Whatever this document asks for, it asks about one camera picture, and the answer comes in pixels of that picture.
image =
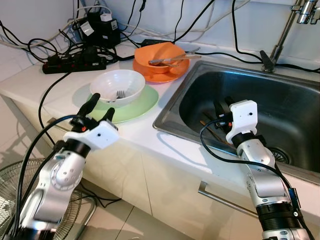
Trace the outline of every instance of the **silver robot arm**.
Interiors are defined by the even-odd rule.
[[[73,128],[63,137],[63,148],[40,171],[38,185],[21,211],[15,240],[52,240],[72,192],[82,178],[88,153],[104,149],[119,139],[117,127],[110,122],[114,108],[100,121],[87,116],[99,97],[98,93],[94,94],[80,108],[77,114],[80,117],[72,119]]]
[[[234,144],[241,160],[261,163],[275,168],[275,157],[255,137],[258,123],[257,104],[245,100],[230,105],[232,129],[226,135]],[[246,184],[261,223],[264,240],[310,240],[303,221],[296,193],[288,189],[278,174],[265,167],[244,164]]]

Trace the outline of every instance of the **countertop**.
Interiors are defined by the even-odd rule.
[[[117,46],[117,52],[120,56],[125,57],[132,55],[134,48],[128,44],[120,44]],[[260,64],[246,64],[223,56],[215,56],[214,58],[203,57],[202,60],[247,69],[261,69]],[[195,62],[191,61],[189,70]],[[117,69],[132,69],[132,60],[114,63],[107,66],[106,70],[74,72],[70,74],[50,91],[44,101],[43,111],[56,118],[77,113],[79,107],[88,99],[90,94],[89,86],[93,79],[101,73]],[[277,69],[277,73],[311,81],[319,81],[319,75],[316,73],[285,68]],[[219,183],[226,189],[248,196],[249,198],[245,185],[245,176],[237,164],[222,162],[209,155],[198,143],[153,128],[154,120],[177,90],[186,74],[168,83],[146,82],[157,90],[159,101],[146,114],[117,124],[120,137],[141,150],[164,156],[164,159],[170,159],[171,164],[200,176],[205,181]],[[41,97],[46,89],[62,76],[62,73],[45,75],[42,73],[41,66],[36,64],[0,82],[0,94],[38,109]],[[219,154],[222,157],[231,158],[230,155],[225,153],[219,152]],[[320,187],[289,175],[286,175],[286,177],[291,185],[297,188],[301,209],[305,217],[308,216],[309,221],[320,225]]]

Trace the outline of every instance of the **power adapter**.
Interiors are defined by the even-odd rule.
[[[117,20],[111,14],[88,12],[87,22],[81,25],[84,40],[91,45],[101,45],[108,49],[120,43]]]
[[[149,45],[154,45],[154,44],[161,44],[161,43],[167,43],[170,41],[166,41],[166,40],[155,40],[155,39],[145,39],[143,40],[143,42],[141,43],[141,47],[145,47],[145,46],[149,46]]]

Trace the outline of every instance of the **fork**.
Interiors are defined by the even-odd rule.
[[[117,90],[115,94],[115,98],[113,100],[107,100],[107,103],[114,103],[117,99],[123,99],[125,98],[125,91],[124,90]]]
[[[124,90],[118,90],[116,91],[116,99],[123,99],[125,98],[125,91]]]

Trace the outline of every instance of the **cabinet door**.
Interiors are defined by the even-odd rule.
[[[40,131],[38,110],[20,102],[15,102],[15,104],[31,124]],[[46,125],[51,116],[43,112],[42,121]],[[61,122],[59,125],[67,129],[71,128],[67,122]],[[58,141],[63,139],[65,131],[53,127],[49,130],[49,134],[54,141]],[[52,145],[46,136],[44,139],[50,146]],[[105,149],[90,152],[86,158],[83,177],[151,214],[141,153],[121,139]]]
[[[262,239],[257,218],[199,194],[199,177],[163,159],[145,154],[142,159],[155,218],[196,240]]]

